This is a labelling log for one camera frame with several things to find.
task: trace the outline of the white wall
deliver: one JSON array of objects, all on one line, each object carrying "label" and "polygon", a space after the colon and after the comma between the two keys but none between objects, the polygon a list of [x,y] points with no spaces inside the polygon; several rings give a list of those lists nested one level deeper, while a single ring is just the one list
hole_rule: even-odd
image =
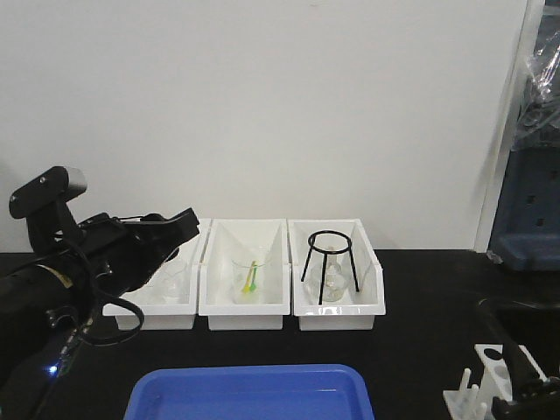
[{"label": "white wall", "polygon": [[71,208],[362,218],[376,248],[470,249],[526,0],[0,3],[10,193],[81,168]]}]

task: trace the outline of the blue container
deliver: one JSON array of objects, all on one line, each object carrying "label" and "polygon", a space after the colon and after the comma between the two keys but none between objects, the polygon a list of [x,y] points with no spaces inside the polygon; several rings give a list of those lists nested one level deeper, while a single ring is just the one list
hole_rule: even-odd
[{"label": "blue container", "polygon": [[342,365],[196,367],[143,377],[124,420],[374,420],[366,385]]}]

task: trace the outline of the metal stand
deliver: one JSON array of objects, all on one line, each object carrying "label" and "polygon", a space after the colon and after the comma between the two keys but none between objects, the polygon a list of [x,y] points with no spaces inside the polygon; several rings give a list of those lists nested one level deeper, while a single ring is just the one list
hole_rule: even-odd
[{"label": "metal stand", "polygon": [[[346,239],[346,242],[347,242],[348,245],[343,249],[337,249],[337,250],[329,250],[329,249],[318,248],[315,245],[315,240],[317,239],[317,236],[319,236],[319,235],[341,236],[344,239]],[[320,254],[323,254],[323,270],[321,272],[321,288],[320,288],[320,292],[319,292],[319,295],[318,295],[318,304],[319,305],[323,304],[323,289],[325,288],[325,273],[326,273],[326,257],[327,256],[337,256],[338,254],[344,254],[345,252],[347,252],[350,255],[350,265],[352,265],[353,282],[354,282],[354,285],[356,286],[356,291],[360,291],[360,287],[358,286],[358,277],[356,276],[356,266],[354,264],[354,255],[352,254],[352,240],[348,236],[346,236],[345,234],[343,234],[341,232],[337,232],[336,230],[319,230],[318,232],[315,232],[314,234],[311,234],[309,236],[309,239],[307,240],[307,243],[309,243],[309,253],[307,254],[307,259],[305,260],[304,274],[301,276],[301,281],[302,282],[305,279],[305,273],[307,272],[307,268],[309,267],[309,261],[312,258],[312,251],[317,251]]]}]

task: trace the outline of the robotic arm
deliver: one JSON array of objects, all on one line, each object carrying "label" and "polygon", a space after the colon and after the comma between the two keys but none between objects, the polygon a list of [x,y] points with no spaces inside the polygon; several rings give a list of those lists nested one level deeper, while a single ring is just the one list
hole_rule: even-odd
[{"label": "robotic arm", "polygon": [[[146,284],[179,245],[199,233],[191,208],[170,219],[101,213],[77,224],[67,202],[86,188],[79,170],[54,166],[10,197],[10,214],[26,219],[37,258],[0,278],[0,386],[19,362],[45,345],[63,318],[94,346],[133,337],[144,315],[119,297]],[[138,326],[113,337],[90,335],[88,321],[108,303],[135,313]]]}]

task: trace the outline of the plastic bag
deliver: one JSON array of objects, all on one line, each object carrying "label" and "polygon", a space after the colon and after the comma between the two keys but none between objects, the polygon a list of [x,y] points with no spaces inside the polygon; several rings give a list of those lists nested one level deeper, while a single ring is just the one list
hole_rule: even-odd
[{"label": "plastic bag", "polygon": [[513,150],[560,147],[560,7],[547,7],[517,121]]}]

